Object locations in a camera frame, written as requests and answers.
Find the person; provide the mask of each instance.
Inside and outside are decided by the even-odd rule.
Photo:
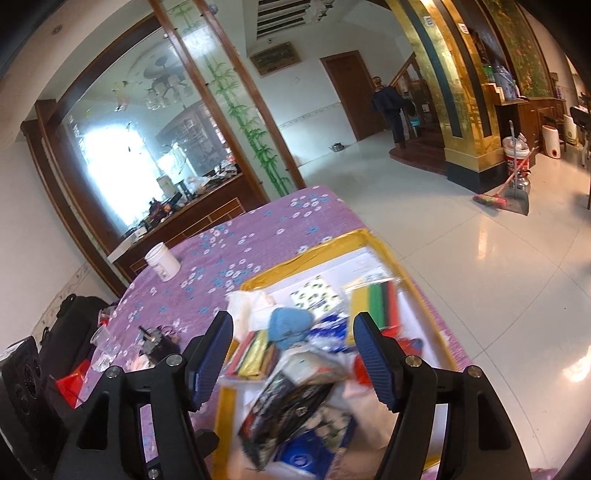
[[[373,77],[372,83],[375,87],[375,93],[372,97],[372,108],[375,112],[381,113],[388,128],[394,135],[394,143],[397,148],[406,148],[406,139],[404,138],[404,127],[402,126],[402,117],[400,110],[404,107],[412,106],[412,101],[405,99],[398,93],[396,88],[382,84],[380,77]]]

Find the framed picture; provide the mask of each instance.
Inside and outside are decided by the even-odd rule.
[[[262,52],[255,53],[251,57],[251,61],[256,67],[259,75],[264,77],[277,70],[301,62],[301,58],[292,43],[285,42],[281,45],[263,50]]]

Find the blue gripper pad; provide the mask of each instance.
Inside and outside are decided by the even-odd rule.
[[[232,316],[228,312],[218,312],[195,353],[187,359],[185,375],[195,410],[212,396],[233,335]]]
[[[382,336],[368,312],[361,312],[355,317],[353,335],[378,400],[389,410],[395,411],[398,401],[394,394],[394,380],[387,355],[382,351],[382,347],[386,346],[384,340],[387,339]]]

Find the speaker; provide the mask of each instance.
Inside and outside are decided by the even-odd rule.
[[[33,337],[0,353],[0,478],[50,480],[65,440]]]

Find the dustpan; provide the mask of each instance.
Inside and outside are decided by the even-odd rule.
[[[513,122],[509,120],[509,124],[511,126],[511,138],[513,140],[513,161],[514,161],[514,168],[519,168],[517,166],[517,140],[515,138],[515,130],[513,128]],[[501,196],[506,200],[506,202],[500,206],[502,210],[507,210],[509,212],[519,213],[521,215],[527,216],[530,212],[530,196],[525,190],[518,190],[517,189],[517,176],[515,176],[513,180],[513,188],[506,189]]]

